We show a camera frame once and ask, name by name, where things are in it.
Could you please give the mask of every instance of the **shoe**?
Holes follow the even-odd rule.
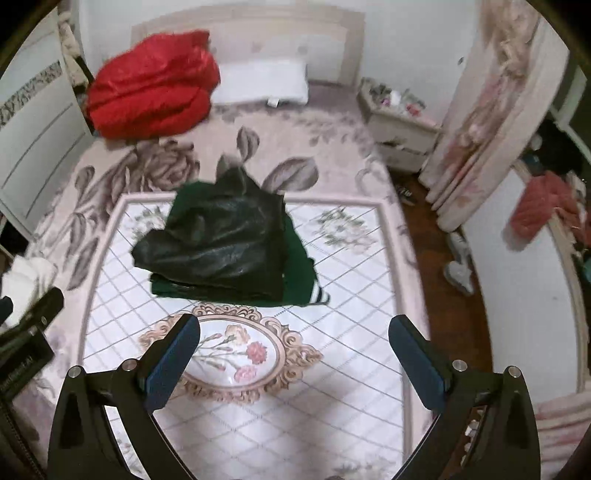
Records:
[[[468,245],[464,237],[457,232],[450,233],[447,236],[447,246],[452,251],[456,262],[467,265],[470,259],[470,245]]]
[[[403,204],[410,205],[411,207],[414,207],[417,204],[417,199],[408,188],[400,185],[399,183],[395,183],[394,190],[396,190],[398,198]]]
[[[474,295],[472,284],[472,270],[467,264],[453,261],[443,267],[443,276],[453,286],[461,291],[466,297]]]

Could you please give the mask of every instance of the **red puffer jacket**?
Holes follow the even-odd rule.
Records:
[[[96,129],[139,140],[186,132],[207,117],[220,82],[208,41],[203,30],[152,35],[106,63],[88,93]]]

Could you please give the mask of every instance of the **blue gripper pad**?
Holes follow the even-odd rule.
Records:
[[[200,335],[197,317],[186,313],[166,337],[154,342],[141,358],[138,383],[150,414],[166,405],[199,345]]]
[[[425,408],[442,412],[452,383],[449,362],[425,340],[406,315],[390,321],[390,346]]]

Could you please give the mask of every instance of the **red cloth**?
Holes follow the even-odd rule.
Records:
[[[87,110],[105,138],[138,140],[183,133],[208,116],[220,82],[209,32],[157,34],[99,71]]]
[[[531,242],[555,209],[576,212],[577,204],[569,186],[558,175],[547,171],[527,184],[509,224],[518,237]]]

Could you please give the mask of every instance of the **wooden floor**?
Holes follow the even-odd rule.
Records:
[[[443,277],[443,266],[453,260],[446,234],[436,225],[437,215],[425,202],[426,189],[415,177],[404,185],[418,200],[415,206],[404,205],[404,214],[417,253],[431,340],[450,359],[462,359],[473,368],[492,371],[491,342],[480,289],[466,297]]]

